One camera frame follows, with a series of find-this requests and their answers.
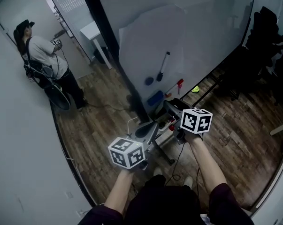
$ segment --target black and white pattern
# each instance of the black and white pattern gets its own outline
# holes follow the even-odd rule
[[[116,164],[126,167],[126,161],[124,160],[123,154],[111,151],[112,159]]]
[[[131,146],[131,144],[133,144],[133,142],[125,140],[125,139],[120,139],[115,144],[113,144],[111,148],[124,152],[127,150],[128,147]]]
[[[187,112],[184,113],[182,127],[194,131],[196,127],[196,122],[197,122],[197,116],[194,116]]]
[[[209,128],[209,123],[211,116],[201,117],[199,120],[198,132],[207,131]]]
[[[131,167],[134,166],[136,163],[140,162],[141,160],[143,160],[144,157],[143,157],[142,148],[139,147],[135,149],[134,151],[129,152],[128,159],[129,159],[129,164]]]
[[[192,111],[198,114],[209,114],[208,112],[202,109],[193,109]]]

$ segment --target fiducial marker cube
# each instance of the fiducial marker cube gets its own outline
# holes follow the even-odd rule
[[[206,133],[210,129],[212,113],[205,109],[184,109],[180,128],[198,134]]]
[[[145,160],[142,142],[117,137],[108,147],[112,162],[131,169]]]

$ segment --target sleeve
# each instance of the sleeve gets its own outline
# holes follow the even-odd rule
[[[210,194],[209,217],[215,225],[254,225],[225,183],[218,185]]]
[[[39,36],[35,36],[35,44],[48,54],[52,54],[55,48],[55,46],[51,42]]]
[[[78,225],[123,225],[122,215],[113,209],[100,205],[92,208]]]

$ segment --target white t-shirt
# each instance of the white t-shirt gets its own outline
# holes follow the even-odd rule
[[[56,55],[53,53],[54,48],[55,46],[51,42],[46,41],[45,39],[39,36],[33,36],[29,42],[29,53],[31,56],[31,60],[38,61],[47,66],[52,65],[54,76],[56,76],[57,74],[55,79],[60,79],[67,71],[68,65],[67,62],[64,61],[61,57],[59,57],[58,55],[56,57]]]

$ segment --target hair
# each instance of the hair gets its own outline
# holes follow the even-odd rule
[[[21,36],[21,34],[19,34],[17,29],[14,30],[13,35],[14,35],[14,39],[16,41],[16,45],[17,45],[17,49],[18,49],[19,53],[21,55],[24,55],[25,54],[25,44],[24,44],[24,41],[23,41],[23,35]]]

